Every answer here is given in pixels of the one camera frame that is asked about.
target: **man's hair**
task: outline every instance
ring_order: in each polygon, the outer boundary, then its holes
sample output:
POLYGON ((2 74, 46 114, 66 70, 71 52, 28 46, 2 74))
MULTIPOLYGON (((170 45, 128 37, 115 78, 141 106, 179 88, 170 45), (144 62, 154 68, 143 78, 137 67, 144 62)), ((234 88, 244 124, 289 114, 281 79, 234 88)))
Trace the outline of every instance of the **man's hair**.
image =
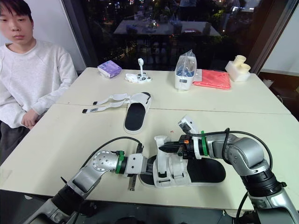
POLYGON ((0 0, 0 11, 2 11, 4 7, 7 8, 11 14, 15 11, 17 15, 27 15, 30 21, 33 21, 31 10, 28 4, 23 0, 0 0))

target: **white wall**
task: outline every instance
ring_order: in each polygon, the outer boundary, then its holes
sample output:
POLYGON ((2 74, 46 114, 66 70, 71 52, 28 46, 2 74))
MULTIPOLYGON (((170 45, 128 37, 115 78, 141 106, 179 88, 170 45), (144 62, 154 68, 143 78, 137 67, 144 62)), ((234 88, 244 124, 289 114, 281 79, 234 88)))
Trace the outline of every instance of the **white wall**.
MULTIPOLYGON (((25 0, 34 22, 33 36, 64 47, 71 55, 76 70, 86 68, 75 36, 60 0, 25 0)), ((10 42, 0 35, 0 45, 10 42)))
POLYGON ((299 76, 299 6, 261 71, 299 76))

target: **green ring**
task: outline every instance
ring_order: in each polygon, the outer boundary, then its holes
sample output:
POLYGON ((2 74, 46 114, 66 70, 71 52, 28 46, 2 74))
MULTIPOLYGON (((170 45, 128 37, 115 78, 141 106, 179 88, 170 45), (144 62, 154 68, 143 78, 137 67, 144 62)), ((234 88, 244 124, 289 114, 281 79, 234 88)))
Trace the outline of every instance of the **green ring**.
POLYGON ((209 155, 209 153, 206 150, 206 137, 202 136, 201 138, 201 144, 202 144, 202 150, 204 151, 204 155, 209 155))
POLYGON ((120 169, 121 169, 121 163, 124 160, 124 151, 120 151, 120 156, 118 157, 118 163, 117 163, 117 167, 116 167, 116 174, 120 173, 120 169))

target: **man's hand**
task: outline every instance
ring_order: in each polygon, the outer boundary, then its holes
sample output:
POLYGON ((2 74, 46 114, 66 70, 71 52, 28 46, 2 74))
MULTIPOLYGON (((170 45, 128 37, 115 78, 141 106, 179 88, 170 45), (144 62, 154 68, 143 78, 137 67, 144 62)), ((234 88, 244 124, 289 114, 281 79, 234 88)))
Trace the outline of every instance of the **man's hand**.
POLYGON ((30 109, 22 118, 22 125, 28 127, 30 130, 36 125, 36 119, 38 118, 38 114, 30 109))

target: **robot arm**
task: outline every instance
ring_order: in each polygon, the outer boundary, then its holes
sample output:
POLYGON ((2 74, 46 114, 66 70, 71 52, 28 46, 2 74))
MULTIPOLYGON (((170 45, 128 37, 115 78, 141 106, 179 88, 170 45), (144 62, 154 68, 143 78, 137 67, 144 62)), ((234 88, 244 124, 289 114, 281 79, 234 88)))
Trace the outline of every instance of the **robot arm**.
MULTIPOLYGON (((179 126, 189 135, 192 130, 197 130, 194 122, 187 116, 179 122, 179 126)), ((193 138, 193 143, 199 145, 201 155, 223 159, 234 167, 248 191, 255 210, 284 208, 293 223, 299 224, 299 214, 283 188, 286 183, 276 180, 264 159, 263 148, 251 138, 237 138, 233 134, 228 135, 227 143, 223 147, 225 137, 226 134, 208 135, 202 139, 193 138)))
MULTIPOLYGON (((141 143, 138 144, 137 152, 141 147, 141 143)), ((52 199, 48 199, 24 224, 40 223, 41 215, 46 216, 50 223, 65 224, 75 211, 79 211, 82 202, 98 185, 106 172, 130 176, 149 174, 148 169, 150 167, 147 166, 147 158, 142 153, 126 157, 123 151, 99 150, 52 199)))
MULTIPOLYGON (((255 140, 237 138, 233 134, 192 137, 191 134, 198 134, 198 130, 188 117, 183 118, 179 125, 187 135, 182 135, 177 142, 166 142, 159 148, 160 150, 177 153, 183 159, 200 159, 205 155, 225 160, 241 177, 258 213, 284 208, 288 211, 292 223, 299 224, 299 214, 283 188, 286 184, 276 180, 268 162, 264 159, 263 148, 255 140)), ((108 171, 128 176, 150 174, 152 167, 147 164, 147 158, 141 153, 141 143, 138 144, 136 152, 126 157, 123 151, 98 150, 74 177, 24 224, 32 223, 40 215, 45 215, 52 223, 66 223, 75 211, 79 211, 81 203, 97 186, 102 175, 108 171)))

